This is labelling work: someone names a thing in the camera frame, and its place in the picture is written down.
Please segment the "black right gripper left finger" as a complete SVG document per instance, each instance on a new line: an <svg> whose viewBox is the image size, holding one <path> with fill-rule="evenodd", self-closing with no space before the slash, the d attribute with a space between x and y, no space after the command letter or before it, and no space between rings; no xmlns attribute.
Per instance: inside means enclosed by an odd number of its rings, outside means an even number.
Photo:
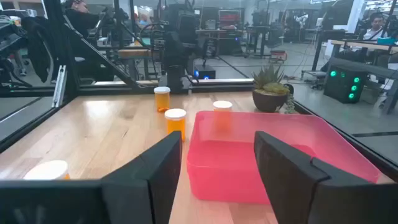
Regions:
<svg viewBox="0 0 398 224"><path fill-rule="evenodd" d="M169 224L182 165L182 134L174 131L104 176L111 224Z"/></svg>

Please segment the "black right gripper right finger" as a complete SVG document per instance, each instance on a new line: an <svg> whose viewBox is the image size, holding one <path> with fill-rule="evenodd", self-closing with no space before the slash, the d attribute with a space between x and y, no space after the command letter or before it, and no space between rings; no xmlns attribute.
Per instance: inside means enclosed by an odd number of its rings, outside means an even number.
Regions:
<svg viewBox="0 0 398 224"><path fill-rule="evenodd" d="M258 131L254 153L278 224L369 223L370 183Z"/></svg>

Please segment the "orange pill bottle white cap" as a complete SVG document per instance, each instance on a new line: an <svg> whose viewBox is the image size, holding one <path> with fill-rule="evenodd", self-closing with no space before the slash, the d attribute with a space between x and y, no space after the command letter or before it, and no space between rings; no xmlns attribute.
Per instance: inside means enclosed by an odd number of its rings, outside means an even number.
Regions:
<svg viewBox="0 0 398 224"><path fill-rule="evenodd" d="M180 108L167 110L164 113L167 124L167 134L174 131L180 131L182 141L184 141L186 137L186 115L187 112Z"/></svg>
<svg viewBox="0 0 398 224"><path fill-rule="evenodd" d="M67 180L70 179L68 163L63 160L54 160L41 163L33 167L24 180Z"/></svg>
<svg viewBox="0 0 398 224"><path fill-rule="evenodd" d="M158 112L165 112L170 108L170 88L158 86L154 88L155 105Z"/></svg>
<svg viewBox="0 0 398 224"><path fill-rule="evenodd" d="M219 133L227 133L231 129L233 104L229 101L215 101L213 103L214 125Z"/></svg>

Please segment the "pink translucent plastic basket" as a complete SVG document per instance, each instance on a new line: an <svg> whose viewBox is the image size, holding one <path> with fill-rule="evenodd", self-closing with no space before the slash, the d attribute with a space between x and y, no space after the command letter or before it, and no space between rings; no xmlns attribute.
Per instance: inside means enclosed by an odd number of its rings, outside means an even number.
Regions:
<svg viewBox="0 0 398 224"><path fill-rule="evenodd" d="M369 182L376 183L381 176L375 165L317 116L200 111L186 162L196 198L269 203L254 156L256 131Z"/></svg>

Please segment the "black box blue light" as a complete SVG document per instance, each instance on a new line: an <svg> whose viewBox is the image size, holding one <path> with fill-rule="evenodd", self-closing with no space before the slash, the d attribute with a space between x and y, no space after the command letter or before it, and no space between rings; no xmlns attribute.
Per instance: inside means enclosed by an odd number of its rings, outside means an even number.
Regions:
<svg viewBox="0 0 398 224"><path fill-rule="evenodd" d="M215 79L216 70L209 65L196 65L193 69L193 75L198 80Z"/></svg>

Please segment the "potted succulent plant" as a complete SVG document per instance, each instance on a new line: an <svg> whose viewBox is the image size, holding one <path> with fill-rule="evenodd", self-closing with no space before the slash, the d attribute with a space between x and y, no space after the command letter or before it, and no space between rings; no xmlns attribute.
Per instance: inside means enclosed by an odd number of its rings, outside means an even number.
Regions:
<svg viewBox="0 0 398 224"><path fill-rule="evenodd" d="M285 105L285 114L294 113L294 87L281 83L283 78L284 72L273 64L253 74L252 98L259 111L276 113Z"/></svg>

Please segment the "red step stool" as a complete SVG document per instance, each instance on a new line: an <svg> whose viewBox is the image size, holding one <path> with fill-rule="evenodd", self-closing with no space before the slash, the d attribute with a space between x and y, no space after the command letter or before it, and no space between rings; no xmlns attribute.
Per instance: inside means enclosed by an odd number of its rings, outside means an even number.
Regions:
<svg viewBox="0 0 398 224"><path fill-rule="evenodd" d="M287 60L287 52L284 50L271 50L269 62L270 63L284 63Z"/></svg>

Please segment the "person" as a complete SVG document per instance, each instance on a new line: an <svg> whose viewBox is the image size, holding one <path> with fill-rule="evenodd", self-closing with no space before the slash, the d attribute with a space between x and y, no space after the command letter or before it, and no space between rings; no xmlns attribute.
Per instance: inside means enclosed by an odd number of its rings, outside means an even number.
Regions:
<svg viewBox="0 0 398 224"><path fill-rule="evenodd" d="M64 6L65 15L68 17L73 28L84 39L87 39L89 30L94 29L100 21L99 15L90 13L84 0L66 0Z"/></svg>
<svg viewBox="0 0 398 224"><path fill-rule="evenodd" d="M377 40L387 37L387 32L383 32L384 17L381 13L374 13L370 16L371 28L363 35L364 40Z"/></svg>

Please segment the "black computer tower green lights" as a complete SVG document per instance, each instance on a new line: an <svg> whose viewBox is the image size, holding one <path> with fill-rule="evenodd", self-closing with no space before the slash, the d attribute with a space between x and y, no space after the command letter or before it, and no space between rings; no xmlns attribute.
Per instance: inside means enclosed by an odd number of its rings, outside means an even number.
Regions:
<svg viewBox="0 0 398 224"><path fill-rule="evenodd" d="M343 104L355 104L360 100L368 73L332 65L325 82L325 96Z"/></svg>

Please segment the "black jacket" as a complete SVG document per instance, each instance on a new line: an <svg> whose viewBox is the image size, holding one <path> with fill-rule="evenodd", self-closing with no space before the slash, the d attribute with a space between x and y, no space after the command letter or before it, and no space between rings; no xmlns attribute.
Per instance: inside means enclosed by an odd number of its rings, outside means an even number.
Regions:
<svg viewBox="0 0 398 224"><path fill-rule="evenodd" d="M39 16L25 17L21 24L26 31L28 58L36 75L45 83L57 59L49 20Z"/></svg>

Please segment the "wooden desk black legs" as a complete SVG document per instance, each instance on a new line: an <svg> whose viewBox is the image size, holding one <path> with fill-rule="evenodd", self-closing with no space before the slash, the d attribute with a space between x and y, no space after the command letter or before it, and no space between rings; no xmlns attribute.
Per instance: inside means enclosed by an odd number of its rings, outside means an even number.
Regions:
<svg viewBox="0 0 398 224"><path fill-rule="evenodd" d="M331 40L332 52L325 68L329 69L333 59L348 63L369 63L384 68L398 68L398 42L395 45L377 44L376 40L341 39Z"/></svg>

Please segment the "silver metal bracket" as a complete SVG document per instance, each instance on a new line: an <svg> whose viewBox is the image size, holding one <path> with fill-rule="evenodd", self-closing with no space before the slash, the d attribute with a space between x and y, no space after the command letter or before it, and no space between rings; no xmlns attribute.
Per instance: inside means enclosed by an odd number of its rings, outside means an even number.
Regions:
<svg viewBox="0 0 398 224"><path fill-rule="evenodd" d="M66 82L67 82L67 66L61 65L59 66L58 77L55 84L55 90L52 100L53 108L59 108L62 105Z"/></svg>

